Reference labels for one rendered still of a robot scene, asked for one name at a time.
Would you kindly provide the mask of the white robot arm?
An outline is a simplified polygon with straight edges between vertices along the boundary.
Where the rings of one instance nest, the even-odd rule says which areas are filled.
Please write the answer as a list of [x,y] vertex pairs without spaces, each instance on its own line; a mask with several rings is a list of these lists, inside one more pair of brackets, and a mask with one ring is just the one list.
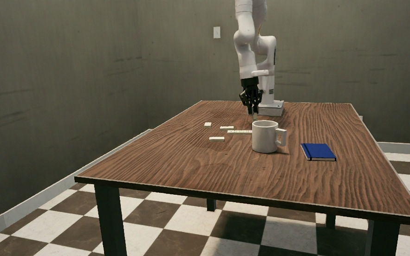
[[[274,103],[274,71],[276,38],[260,36],[260,27],[267,13],[266,0],[235,0],[235,19],[239,30],[234,34],[234,46],[238,55],[240,78],[258,77],[263,90],[259,104]],[[253,44],[251,51],[250,43]],[[255,55],[267,56],[256,65]]]

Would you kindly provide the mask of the blue notebook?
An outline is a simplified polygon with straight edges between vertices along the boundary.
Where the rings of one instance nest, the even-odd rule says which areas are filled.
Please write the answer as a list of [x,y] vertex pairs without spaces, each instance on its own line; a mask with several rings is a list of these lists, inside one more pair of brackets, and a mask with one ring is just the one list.
[[301,143],[302,151],[310,161],[336,161],[336,157],[327,144]]

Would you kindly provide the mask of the white mug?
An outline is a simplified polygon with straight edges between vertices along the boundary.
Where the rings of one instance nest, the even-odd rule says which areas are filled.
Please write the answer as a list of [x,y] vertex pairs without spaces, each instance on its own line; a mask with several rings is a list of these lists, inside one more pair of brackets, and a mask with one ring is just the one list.
[[[261,127],[260,127],[261,126]],[[281,141],[278,141],[278,133]],[[286,130],[279,129],[274,121],[255,121],[252,123],[252,149],[259,153],[272,153],[278,146],[286,146]]]

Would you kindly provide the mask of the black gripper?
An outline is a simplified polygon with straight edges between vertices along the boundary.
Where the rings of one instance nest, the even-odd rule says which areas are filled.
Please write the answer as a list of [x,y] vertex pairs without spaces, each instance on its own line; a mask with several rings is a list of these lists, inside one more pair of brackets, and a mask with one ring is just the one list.
[[257,114],[259,113],[258,105],[259,103],[261,103],[263,90],[260,90],[258,88],[257,86],[258,84],[259,84],[258,77],[241,79],[241,86],[243,87],[243,92],[239,94],[239,97],[243,105],[248,107],[249,115],[254,115],[254,113],[257,113]]

